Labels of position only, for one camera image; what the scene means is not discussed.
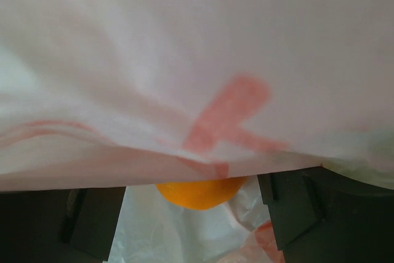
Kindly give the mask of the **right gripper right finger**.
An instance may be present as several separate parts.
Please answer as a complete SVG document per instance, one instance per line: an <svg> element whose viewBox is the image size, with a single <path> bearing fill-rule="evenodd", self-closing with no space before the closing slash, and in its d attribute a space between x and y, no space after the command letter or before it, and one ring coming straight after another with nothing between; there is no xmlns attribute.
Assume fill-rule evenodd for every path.
<svg viewBox="0 0 394 263"><path fill-rule="evenodd" d="M286 262L393 262L393 190L322 167L258 181Z"/></svg>

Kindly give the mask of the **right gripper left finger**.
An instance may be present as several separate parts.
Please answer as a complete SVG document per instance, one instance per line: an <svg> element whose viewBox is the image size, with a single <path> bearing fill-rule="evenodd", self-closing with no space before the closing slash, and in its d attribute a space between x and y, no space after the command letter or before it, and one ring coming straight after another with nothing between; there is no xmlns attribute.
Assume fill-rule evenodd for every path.
<svg viewBox="0 0 394 263"><path fill-rule="evenodd" d="M1 262L106 262L126 189L1 193Z"/></svg>

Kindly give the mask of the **fake orange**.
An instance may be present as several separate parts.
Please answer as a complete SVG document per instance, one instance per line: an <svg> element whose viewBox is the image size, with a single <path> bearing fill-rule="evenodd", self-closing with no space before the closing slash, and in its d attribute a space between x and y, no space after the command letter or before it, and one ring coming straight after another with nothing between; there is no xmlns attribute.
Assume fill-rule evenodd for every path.
<svg viewBox="0 0 394 263"><path fill-rule="evenodd" d="M170 203L192 210L207 210L232 199L248 177L199 182L156 184L159 193Z"/></svg>

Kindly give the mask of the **pink plastic bag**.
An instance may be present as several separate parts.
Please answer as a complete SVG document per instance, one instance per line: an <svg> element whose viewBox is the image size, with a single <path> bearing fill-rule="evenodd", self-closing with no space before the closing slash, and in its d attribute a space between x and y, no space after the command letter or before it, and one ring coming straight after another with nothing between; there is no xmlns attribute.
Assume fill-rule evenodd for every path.
<svg viewBox="0 0 394 263"><path fill-rule="evenodd" d="M393 188L393 0L1 0L1 190L314 166Z"/></svg>

